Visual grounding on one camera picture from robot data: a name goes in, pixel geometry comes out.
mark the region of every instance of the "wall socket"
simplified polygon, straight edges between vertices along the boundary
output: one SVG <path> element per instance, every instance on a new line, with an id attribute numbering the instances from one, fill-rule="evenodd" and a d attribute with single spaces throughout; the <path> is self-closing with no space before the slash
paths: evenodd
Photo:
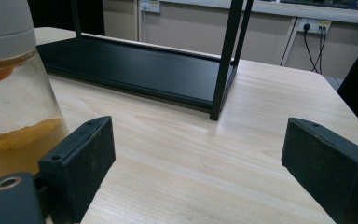
<path id="1" fill-rule="evenodd" d="M 141 0 L 139 2 L 141 3 L 140 4 L 141 11 L 155 12 L 155 13 L 161 12 L 159 8 L 159 1 Z"/>
<path id="2" fill-rule="evenodd" d="M 307 31 L 307 34 L 318 34 L 318 35 L 321 33 L 319 27 L 325 27 L 326 28 L 325 33 L 327 34 L 328 29 L 330 28 L 331 25 L 331 21 L 321 21 L 321 20 L 303 18 L 298 26 L 298 31 L 304 32 L 304 25 L 307 23 L 310 25 L 310 29 Z"/>

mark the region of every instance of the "black shelf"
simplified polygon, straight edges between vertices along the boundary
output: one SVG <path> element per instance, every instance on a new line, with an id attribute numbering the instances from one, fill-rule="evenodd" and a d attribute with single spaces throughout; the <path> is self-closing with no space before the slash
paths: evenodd
<path id="1" fill-rule="evenodd" d="M 49 72 L 207 109 L 218 120 L 235 77 L 253 0 L 243 16 L 232 60 L 243 0 L 233 0 L 222 57 L 82 35 L 72 1 L 76 38 L 37 46 Z"/>

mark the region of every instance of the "transparent container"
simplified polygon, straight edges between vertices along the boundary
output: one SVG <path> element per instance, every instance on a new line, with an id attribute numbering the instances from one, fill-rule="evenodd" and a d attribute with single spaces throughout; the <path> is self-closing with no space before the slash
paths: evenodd
<path id="1" fill-rule="evenodd" d="M 0 176 L 35 174 L 68 134 L 35 45 L 27 0 L 0 0 Z"/>

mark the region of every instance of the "jar lid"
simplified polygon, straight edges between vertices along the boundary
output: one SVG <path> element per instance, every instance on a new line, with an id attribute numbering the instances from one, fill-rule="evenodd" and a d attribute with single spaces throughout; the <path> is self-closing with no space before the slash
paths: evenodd
<path id="1" fill-rule="evenodd" d="M 27 0 L 0 0 L 0 60 L 20 56 L 35 46 Z"/>

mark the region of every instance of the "wooden table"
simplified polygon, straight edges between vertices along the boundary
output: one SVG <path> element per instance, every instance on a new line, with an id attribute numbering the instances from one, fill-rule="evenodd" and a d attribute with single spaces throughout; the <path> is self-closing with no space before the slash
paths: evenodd
<path id="1" fill-rule="evenodd" d="M 38 44 L 73 37 L 36 29 Z M 70 131 L 112 116 L 117 160 L 82 223 L 333 223 L 281 164 L 289 117 L 358 145 L 358 118 L 314 73 L 241 61 L 220 120 L 50 76 Z"/>

